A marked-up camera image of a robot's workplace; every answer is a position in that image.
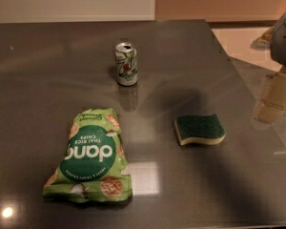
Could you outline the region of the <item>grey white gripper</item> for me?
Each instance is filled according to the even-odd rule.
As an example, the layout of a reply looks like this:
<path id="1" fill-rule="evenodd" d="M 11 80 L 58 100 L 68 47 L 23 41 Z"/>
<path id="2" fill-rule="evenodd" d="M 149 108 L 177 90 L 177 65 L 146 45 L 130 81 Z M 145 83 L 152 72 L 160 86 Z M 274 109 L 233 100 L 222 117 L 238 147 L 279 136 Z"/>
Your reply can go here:
<path id="1" fill-rule="evenodd" d="M 272 59 L 284 66 L 266 76 L 255 106 L 255 119 L 267 124 L 274 123 L 286 112 L 286 11 L 274 26 L 270 51 Z"/>

